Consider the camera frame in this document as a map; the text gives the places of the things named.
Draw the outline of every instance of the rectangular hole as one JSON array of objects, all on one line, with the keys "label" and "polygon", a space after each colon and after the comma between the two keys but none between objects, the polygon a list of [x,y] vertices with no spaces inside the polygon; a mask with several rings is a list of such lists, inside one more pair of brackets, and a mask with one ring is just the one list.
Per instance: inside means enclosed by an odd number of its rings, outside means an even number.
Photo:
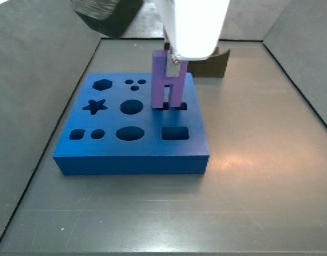
[{"label": "rectangular hole", "polygon": [[163,108],[156,108],[156,110],[168,110],[168,102],[163,102]]},{"label": "rectangular hole", "polygon": [[180,106],[175,108],[176,110],[187,110],[189,109],[189,106],[187,106],[187,103],[186,102],[182,102],[180,103]]},{"label": "rectangular hole", "polygon": [[187,140],[190,138],[187,127],[163,127],[162,139],[163,140]]}]

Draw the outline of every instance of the star-shaped hole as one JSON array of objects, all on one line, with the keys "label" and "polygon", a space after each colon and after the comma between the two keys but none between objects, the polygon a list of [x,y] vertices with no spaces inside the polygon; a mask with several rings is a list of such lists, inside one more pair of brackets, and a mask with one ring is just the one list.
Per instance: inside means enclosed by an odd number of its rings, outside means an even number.
[{"label": "star-shaped hole", "polygon": [[83,110],[90,110],[91,115],[95,115],[99,110],[107,109],[107,106],[104,106],[104,102],[106,102],[106,100],[99,100],[99,101],[90,100],[88,101],[90,105],[83,107]]}]

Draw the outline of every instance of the shape hole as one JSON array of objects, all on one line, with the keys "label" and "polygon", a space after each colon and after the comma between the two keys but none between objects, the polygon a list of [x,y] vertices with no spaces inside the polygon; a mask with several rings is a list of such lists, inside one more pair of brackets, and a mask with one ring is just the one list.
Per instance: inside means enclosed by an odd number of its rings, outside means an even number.
[{"label": "shape hole", "polygon": [[94,89],[98,91],[104,91],[112,87],[112,81],[102,79],[94,83]]},{"label": "shape hole", "polygon": [[95,140],[102,139],[104,137],[104,130],[102,130],[102,129],[94,130],[91,133],[91,137]]},{"label": "shape hole", "polygon": [[182,102],[182,103],[180,103],[180,106],[176,107],[175,109],[176,109],[176,110],[187,110],[187,108],[189,108],[189,107],[187,107],[187,103],[186,103],[186,102]]},{"label": "shape hole", "polygon": [[107,106],[104,105],[106,100],[90,100],[88,105],[83,107],[83,110],[90,110],[91,115],[95,115],[99,110],[106,110]]},{"label": "shape hole", "polygon": [[143,103],[139,100],[127,100],[120,104],[120,111],[127,115],[138,114],[143,110]]},{"label": "shape hole", "polygon": [[156,110],[168,110],[168,102],[163,102],[163,108],[156,108]]},{"label": "shape hole", "polygon": [[187,127],[163,127],[162,139],[163,140],[187,140],[190,138]]},{"label": "shape hole", "polygon": [[71,134],[70,134],[70,140],[80,140],[84,136],[84,132],[86,132],[86,130],[83,130],[83,129],[72,130]]},{"label": "shape hole", "polygon": [[132,90],[132,91],[138,91],[138,90],[139,90],[139,86],[138,86],[138,85],[132,85],[132,86],[131,86],[131,90]]},{"label": "shape hole", "polygon": [[136,126],[127,126],[116,131],[116,137],[124,141],[139,140],[144,136],[144,130]]}]

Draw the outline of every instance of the hexagon-shaped hole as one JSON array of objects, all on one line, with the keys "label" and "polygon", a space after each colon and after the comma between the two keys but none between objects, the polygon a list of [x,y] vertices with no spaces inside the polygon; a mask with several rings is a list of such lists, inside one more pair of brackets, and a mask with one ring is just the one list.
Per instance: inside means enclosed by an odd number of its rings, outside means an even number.
[{"label": "hexagon-shaped hole", "polygon": [[102,79],[94,82],[94,89],[98,91],[104,91],[112,87],[112,81],[107,79]]}]

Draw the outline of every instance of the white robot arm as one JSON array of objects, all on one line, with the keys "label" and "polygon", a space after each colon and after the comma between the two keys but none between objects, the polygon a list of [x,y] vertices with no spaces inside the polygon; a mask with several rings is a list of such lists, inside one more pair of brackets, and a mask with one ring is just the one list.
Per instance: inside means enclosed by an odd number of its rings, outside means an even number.
[{"label": "white robot arm", "polygon": [[180,61],[206,60],[213,54],[230,0],[154,0]]}]

